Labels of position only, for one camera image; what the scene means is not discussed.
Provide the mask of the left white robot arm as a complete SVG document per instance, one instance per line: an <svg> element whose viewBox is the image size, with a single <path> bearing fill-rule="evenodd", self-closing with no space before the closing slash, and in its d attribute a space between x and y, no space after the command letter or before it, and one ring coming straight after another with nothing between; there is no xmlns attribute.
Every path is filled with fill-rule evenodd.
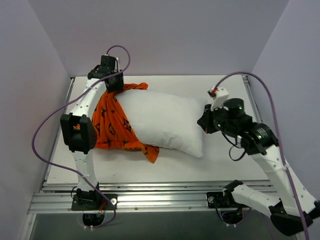
<svg viewBox="0 0 320 240"><path fill-rule="evenodd" d="M101 56L100 64L94 67L87 76L84 91L88 91L77 100L68 114L60 117L60 125L64 144L68 146L75 161L78 184L75 200L80 201L90 210L100 206L101 197L95 190L99 187L93 164L92 150L97 143L97 133L92 123L92 115L101 96L106 91L124 89L123 74L107 78L96 85L99 79L120 71L119 59L109 54Z"/></svg>

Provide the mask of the white pillow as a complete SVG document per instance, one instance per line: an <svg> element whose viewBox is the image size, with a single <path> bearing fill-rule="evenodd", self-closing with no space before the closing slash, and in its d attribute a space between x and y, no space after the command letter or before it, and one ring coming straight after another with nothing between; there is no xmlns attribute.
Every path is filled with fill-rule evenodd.
<svg viewBox="0 0 320 240"><path fill-rule="evenodd" d="M138 89L120 93L116 99L141 143L203 156L203 130L197 121L205 100Z"/></svg>

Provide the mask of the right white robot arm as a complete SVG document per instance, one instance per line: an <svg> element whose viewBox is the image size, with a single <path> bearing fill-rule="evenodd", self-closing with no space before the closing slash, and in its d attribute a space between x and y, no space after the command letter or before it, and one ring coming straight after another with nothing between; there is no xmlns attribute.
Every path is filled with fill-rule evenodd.
<svg viewBox="0 0 320 240"><path fill-rule="evenodd" d="M234 145L261 167L278 193L277 197L270 196L234 180L222 189L225 205L255 209L270 218L285 236L302 232L319 218L320 202L306 190L288 162L282 160L279 141L272 130L245 113L242 99L228 99L215 109L206 104L197 124L207 134L221 132L225 138L234 138Z"/></svg>

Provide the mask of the orange patterned pillowcase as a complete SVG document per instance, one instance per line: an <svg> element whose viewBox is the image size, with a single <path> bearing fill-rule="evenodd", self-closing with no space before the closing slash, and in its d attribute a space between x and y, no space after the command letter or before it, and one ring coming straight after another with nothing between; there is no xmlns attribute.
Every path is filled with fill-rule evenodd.
<svg viewBox="0 0 320 240"><path fill-rule="evenodd" d="M119 94L119 91L104 92L93 111L91 122L97 133L95 147L104 150L141 151L151 163L154 163L160 148L138 140L117 99Z"/></svg>

